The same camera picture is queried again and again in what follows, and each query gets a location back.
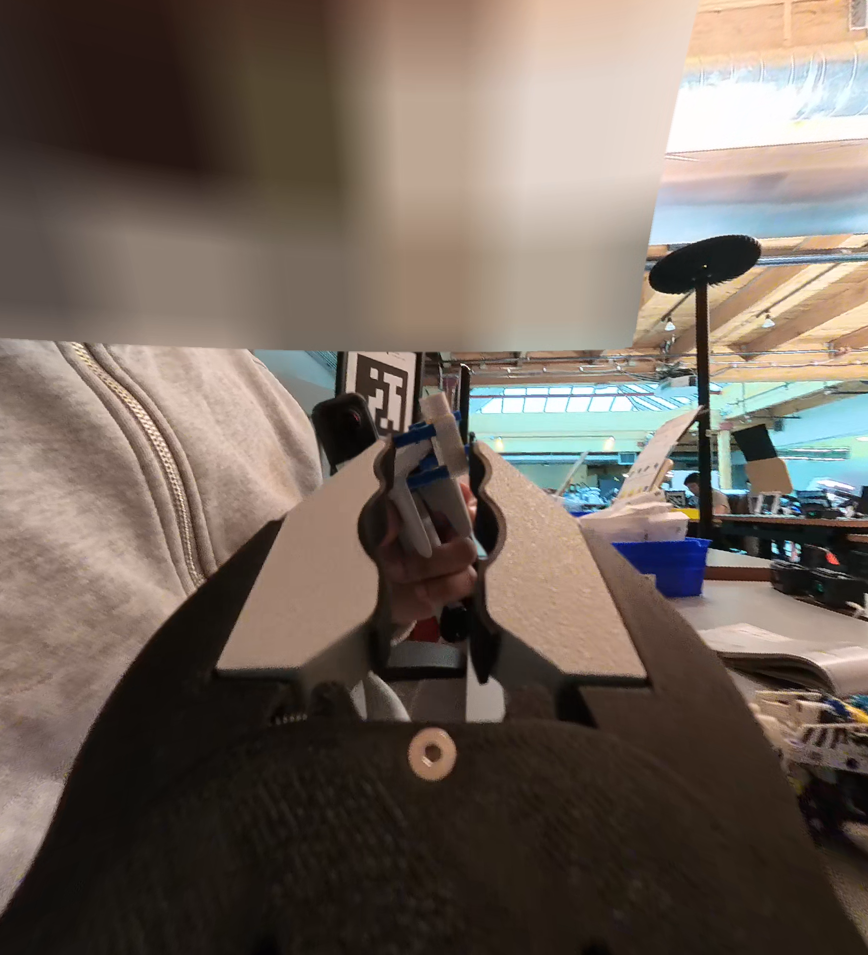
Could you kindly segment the white yellow blue lego assembly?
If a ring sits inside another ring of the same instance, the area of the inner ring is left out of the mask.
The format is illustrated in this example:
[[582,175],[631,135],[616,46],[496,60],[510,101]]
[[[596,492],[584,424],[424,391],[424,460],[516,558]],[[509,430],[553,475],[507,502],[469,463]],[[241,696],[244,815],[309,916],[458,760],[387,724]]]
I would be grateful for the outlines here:
[[460,414],[454,412],[442,391],[420,401],[421,421],[393,440],[395,448],[392,489],[417,492],[448,479],[467,476],[467,446],[460,431]]

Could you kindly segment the blue plastic bin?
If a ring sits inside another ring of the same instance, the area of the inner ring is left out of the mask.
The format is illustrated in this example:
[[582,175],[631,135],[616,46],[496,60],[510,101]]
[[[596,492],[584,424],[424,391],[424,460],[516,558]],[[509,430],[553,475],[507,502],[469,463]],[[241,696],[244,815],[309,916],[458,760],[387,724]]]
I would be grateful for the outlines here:
[[614,548],[642,575],[655,578],[656,589],[670,599],[700,596],[710,541],[616,542]]

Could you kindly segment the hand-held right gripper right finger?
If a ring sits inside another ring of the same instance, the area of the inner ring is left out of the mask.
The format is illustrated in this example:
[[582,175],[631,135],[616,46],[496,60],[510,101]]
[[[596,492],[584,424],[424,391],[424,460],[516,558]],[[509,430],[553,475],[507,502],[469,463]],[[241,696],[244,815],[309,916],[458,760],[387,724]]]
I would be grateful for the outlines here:
[[470,485],[483,556],[469,651],[481,683],[646,686],[648,675],[576,519],[482,441]]

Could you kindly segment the person's left hand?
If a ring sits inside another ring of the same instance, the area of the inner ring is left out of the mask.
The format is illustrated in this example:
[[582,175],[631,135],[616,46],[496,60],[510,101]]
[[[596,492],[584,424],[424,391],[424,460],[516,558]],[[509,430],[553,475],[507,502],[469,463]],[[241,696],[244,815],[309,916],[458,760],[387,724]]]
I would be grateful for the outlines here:
[[387,526],[377,551],[381,578],[390,588],[392,642],[405,639],[417,622],[432,618],[448,604],[462,602],[475,590],[476,545],[461,537],[448,518],[434,512],[440,545],[425,558],[400,543],[401,515],[391,501]]

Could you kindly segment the framed marker sign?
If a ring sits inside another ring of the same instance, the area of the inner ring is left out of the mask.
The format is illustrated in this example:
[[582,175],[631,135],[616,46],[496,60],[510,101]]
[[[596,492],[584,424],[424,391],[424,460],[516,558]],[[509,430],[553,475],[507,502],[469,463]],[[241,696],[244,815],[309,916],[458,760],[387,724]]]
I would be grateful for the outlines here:
[[397,436],[414,423],[422,383],[420,352],[338,352],[335,395],[366,402],[379,436]]

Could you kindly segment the white instruction booklet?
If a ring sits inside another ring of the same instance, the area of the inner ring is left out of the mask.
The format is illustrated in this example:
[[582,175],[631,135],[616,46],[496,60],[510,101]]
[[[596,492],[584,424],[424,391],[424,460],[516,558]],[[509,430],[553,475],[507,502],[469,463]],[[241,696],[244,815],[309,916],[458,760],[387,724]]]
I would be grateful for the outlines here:
[[821,647],[750,625],[707,628],[698,634],[729,669],[758,680],[835,697],[868,695],[868,646]]

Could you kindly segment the person in grey hoodie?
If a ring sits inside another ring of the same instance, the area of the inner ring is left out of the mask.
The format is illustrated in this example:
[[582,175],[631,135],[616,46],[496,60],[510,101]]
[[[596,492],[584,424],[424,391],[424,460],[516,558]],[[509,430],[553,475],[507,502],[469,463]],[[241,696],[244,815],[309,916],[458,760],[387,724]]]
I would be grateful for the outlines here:
[[127,665],[320,482],[247,350],[0,339],[0,911]]

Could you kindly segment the skylight windows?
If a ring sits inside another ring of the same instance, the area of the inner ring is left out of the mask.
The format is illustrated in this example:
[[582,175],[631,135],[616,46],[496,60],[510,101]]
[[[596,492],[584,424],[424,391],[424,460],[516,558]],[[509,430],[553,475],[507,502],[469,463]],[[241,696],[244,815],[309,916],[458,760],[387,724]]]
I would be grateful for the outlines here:
[[665,413],[697,402],[697,389],[650,383],[474,388],[469,407],[484,414]]

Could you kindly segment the black pole with toothed disc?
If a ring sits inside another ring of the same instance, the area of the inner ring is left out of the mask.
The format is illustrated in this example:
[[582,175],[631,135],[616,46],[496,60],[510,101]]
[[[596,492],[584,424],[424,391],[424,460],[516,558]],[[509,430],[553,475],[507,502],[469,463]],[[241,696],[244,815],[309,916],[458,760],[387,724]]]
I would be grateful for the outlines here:
[[762,247],[752,237],[724,235],[673,250],[654,265],[650,286],[655,292],[694,293],[695,364],[698,388],[696,419],[699,487],[699,536],[710,541],[713,535],[712,495],[710,306],[709,288],[734,280],[752,269]]

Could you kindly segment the leaning instruction card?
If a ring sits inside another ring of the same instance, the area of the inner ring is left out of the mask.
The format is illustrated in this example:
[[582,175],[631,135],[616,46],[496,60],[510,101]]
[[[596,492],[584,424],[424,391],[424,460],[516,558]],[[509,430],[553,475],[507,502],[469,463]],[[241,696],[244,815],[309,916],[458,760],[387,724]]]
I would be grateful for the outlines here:
[[631,469],[619,489],[615,503],[619,504],[631,497],[650,495],[659,489],[667,472],[672,467],[669,462],[674,448],[678,445],[680,438],[702,417],[704,412],[707,412],[707,408],[700,405],[694,410],[684,412],[665,422],[655,431],[654,436],[645,444],[633,461]]

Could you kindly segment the long wooden desk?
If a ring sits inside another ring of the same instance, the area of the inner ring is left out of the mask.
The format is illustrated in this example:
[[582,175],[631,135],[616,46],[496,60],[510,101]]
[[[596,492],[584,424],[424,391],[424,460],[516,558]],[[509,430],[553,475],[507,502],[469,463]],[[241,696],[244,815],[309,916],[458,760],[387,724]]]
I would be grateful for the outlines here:
[[781,547],[786,543],[820,547],[838,557],[850,552],[868,553],[868,517],[718,516],[714,517],[714,525],[730,539],[762,541],[750,553],[767,560],[773,559],[774,555],[783,555]]

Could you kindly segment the black and beige panel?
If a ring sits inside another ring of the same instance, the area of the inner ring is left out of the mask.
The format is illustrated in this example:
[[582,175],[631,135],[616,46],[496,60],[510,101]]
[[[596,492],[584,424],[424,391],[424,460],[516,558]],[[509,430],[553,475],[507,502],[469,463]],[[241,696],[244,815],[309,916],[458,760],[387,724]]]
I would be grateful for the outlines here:
[[786,463],[778,456],[771,433],[764,424],[735,431],[733,438],[745,458],[751,494],[790,495],[793,492]]

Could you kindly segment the black device box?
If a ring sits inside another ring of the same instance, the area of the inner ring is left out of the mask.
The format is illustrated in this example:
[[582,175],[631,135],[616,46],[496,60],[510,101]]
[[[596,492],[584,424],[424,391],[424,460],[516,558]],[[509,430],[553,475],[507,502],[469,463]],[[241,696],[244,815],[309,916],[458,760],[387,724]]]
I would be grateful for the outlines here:
[[774,590],[797,598],[808,598],[833,608],[864,607],[866,584],[859,578],[828,567],[774,560],[769,565]]

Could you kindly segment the zebra striped lego helicopter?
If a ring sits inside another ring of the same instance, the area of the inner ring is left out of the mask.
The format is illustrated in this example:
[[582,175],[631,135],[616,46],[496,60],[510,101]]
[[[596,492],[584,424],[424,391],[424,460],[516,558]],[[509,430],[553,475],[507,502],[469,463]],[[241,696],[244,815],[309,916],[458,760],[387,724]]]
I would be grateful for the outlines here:
[[749,704],[814,842],[868,857],[868,696],[761,690]]

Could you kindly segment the round metal ventilation duct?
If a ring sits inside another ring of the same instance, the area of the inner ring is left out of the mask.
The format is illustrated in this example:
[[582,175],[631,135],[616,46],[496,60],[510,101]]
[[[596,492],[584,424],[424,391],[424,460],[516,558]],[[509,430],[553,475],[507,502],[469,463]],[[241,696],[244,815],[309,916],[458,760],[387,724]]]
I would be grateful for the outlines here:
[[687,59],[682,93],[738,90],[793,120],[868,115],[868,39]]

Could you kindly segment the flat metal air duct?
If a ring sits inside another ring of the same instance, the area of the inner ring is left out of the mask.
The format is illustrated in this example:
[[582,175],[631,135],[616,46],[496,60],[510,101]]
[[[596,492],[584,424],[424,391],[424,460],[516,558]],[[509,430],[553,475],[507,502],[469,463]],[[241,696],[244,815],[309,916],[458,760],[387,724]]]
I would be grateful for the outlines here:
[[651,245],[868,234],[868,139],[668,154]]

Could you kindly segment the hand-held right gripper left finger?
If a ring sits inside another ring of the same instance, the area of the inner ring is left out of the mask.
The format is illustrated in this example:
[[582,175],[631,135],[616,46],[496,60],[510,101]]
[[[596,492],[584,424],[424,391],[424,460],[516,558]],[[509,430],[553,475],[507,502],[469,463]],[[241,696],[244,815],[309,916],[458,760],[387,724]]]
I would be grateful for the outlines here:
[[353,686],[387,661],[394,626],[378,566],[395,448],[380,439],[294,508],[216,668],[291,686]]

